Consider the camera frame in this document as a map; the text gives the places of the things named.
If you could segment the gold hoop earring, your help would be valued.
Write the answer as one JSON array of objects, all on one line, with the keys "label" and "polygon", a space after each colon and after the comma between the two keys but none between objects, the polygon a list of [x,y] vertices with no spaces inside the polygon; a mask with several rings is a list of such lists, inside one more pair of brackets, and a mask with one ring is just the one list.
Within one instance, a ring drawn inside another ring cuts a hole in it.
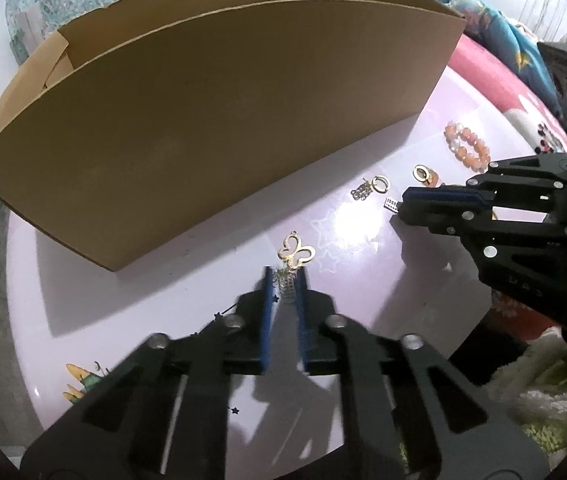
[{"label": "gold hoop earring", "polygon": [[363,183],[353,188],[351,195],[354,200],[367,200],[373,193],[387,194],[391,185],[384,176],[374,176],[371,179],[363,179]]}]

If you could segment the gold butterfly pendant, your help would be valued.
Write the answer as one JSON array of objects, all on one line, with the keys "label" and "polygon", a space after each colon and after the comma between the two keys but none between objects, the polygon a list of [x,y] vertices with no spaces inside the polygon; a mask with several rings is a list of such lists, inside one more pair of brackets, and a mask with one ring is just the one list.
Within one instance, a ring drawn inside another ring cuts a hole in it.
[{"label": "gold butterfly pendant", "polygon": [[283,240],[277,255],[287,269],[295,271],[314,260],[316,249],[305,245],[299,233],[292,231]]}]

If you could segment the small silver chain charm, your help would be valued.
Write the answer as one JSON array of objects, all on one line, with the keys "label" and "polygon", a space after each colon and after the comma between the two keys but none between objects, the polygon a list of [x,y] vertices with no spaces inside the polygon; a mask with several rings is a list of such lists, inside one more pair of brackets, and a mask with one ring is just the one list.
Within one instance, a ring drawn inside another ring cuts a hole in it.
[{"label": "small silver chain charm", "polygon": [[286,266],[274,270],[274,284],[277,286],[278,297],[282,304],[293,304],[297,294],[295,291],[296,281],[297,271]]}]

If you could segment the pink floral blanket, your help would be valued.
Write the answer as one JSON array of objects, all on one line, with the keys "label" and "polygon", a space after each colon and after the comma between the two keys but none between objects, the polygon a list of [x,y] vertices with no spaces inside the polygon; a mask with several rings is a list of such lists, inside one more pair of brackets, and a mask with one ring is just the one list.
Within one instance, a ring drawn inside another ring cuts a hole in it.
[{"label": "pink floral blanket", "polygon": [[462,35],[448,66],[488,99],[536,153],[567,153],[567,134],[559,120],[481,44]]}]

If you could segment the white fluffy rug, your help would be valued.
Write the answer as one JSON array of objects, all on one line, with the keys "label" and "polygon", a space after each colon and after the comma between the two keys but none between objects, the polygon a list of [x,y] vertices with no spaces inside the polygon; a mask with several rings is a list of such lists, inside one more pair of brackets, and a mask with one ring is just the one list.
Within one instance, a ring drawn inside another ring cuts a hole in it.
[{"label": "white fluffy rug", "polygon": [[556,465],[567,456],[567,343],[559,328],[545,330],[515,362],[484,386]]}]

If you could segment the blue patterned blanket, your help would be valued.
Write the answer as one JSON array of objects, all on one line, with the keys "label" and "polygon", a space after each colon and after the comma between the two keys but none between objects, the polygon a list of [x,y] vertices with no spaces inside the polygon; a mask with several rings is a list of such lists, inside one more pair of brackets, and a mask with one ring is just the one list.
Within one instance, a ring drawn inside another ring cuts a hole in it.
[{"label": "blue patterned blanket", "polygon": [[561,117],[556,87],[536,41],[482,0],[435,1],[461,14],[467,21],[465,34],[518,76],[543,101],[553,116]]}]

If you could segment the brown cardboard box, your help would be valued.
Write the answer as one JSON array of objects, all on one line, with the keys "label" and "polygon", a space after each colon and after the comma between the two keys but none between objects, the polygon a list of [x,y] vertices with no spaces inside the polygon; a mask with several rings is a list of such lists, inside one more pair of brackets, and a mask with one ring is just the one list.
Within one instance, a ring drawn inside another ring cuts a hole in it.
[{"label": "brown cardboard box", "polygon": [[120,0],[0,98],[0,200],[117,271],[422,110],[466,22],[436,0]]}]

